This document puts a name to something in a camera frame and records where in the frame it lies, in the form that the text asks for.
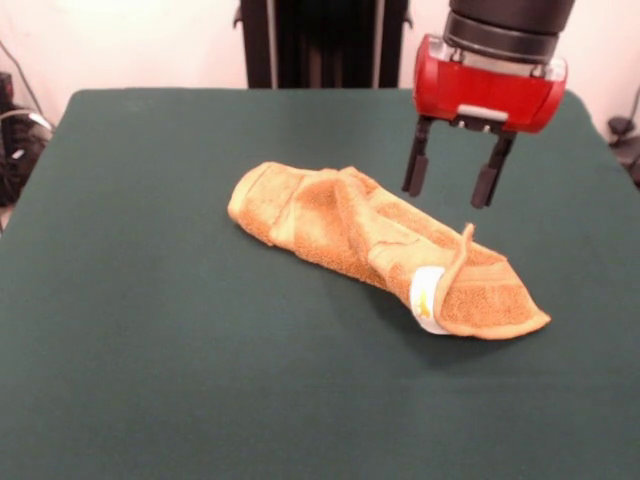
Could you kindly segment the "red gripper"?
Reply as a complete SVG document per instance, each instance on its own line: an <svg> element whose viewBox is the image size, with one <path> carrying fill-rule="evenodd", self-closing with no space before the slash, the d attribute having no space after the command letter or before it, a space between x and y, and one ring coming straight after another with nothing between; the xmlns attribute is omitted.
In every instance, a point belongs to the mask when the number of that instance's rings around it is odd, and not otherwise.
<svg viewBox="0 0 640 480"><path fill-rule="evenodd" d="M431 118L459 117L496 123L506 131L537 133L556 113L565 93L567 62L522 64L482 57L425 35L414 66L413 101L418 114L402 190L418 196L428 168L426 155ZM498 136L478 175L474 208L489 207L516 135Z"/></svg>

